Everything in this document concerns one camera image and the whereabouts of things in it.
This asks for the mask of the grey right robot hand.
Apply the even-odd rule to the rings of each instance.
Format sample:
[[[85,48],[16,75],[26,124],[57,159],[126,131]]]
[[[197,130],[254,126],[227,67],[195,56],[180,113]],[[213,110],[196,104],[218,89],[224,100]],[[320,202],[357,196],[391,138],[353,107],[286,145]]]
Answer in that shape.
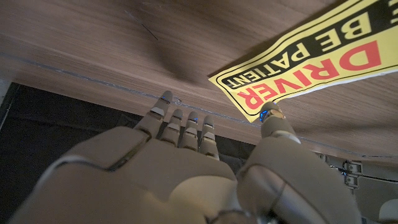
[[[261,106],[261,140],[234,172],[211,117],[182,125],[166,91],[133,128],[110,129],[51,164],[11,223],[360,223],[341,175],[304,148],[279,106]]]

